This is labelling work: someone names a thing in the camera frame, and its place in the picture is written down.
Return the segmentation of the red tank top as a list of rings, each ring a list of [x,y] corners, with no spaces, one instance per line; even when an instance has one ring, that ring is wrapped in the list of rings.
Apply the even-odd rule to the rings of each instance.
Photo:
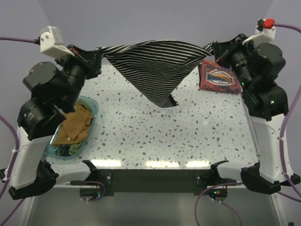
[[[231,69],[203,60],[199,66],[199,88],[206,91],[241,94],[241,85]]]

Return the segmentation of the black white striped tank top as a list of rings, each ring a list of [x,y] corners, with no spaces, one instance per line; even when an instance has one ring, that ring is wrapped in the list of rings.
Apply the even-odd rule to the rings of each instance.
[[[161,108],[177,106],[172,92],[204,58],[214,55],[211,43],[199,47],[175,40],[99,47],[96,51]]]

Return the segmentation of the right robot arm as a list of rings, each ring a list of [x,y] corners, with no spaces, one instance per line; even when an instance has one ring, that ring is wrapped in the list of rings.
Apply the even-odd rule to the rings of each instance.
[[[285,90],[275,81],[285,66],[282,50],[243,34],[227,42],[215,42],[212,48],[216,63],[230,68],[242,86],[260,157],[252,166],[215,163],[210,181],[215,185],[226,179],[240,181],[250,191],[261,194],[299,184],[301,178],[291,168],[286,144],[285,122],[292,110]]]

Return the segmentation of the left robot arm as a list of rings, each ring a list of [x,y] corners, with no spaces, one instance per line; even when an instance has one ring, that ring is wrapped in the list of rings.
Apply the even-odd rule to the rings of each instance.
[[[92,185],[97,181],[98,169],[89,160],[64,167],[42,159],[65,114],[73,112],[85,81],[101,73],[100,50],[74,45],[68,50],[69,56],[37,63],[23,80],[31,98],[20,108],[10,164],[0,171],[14,200],[42,195],[64,182]]]

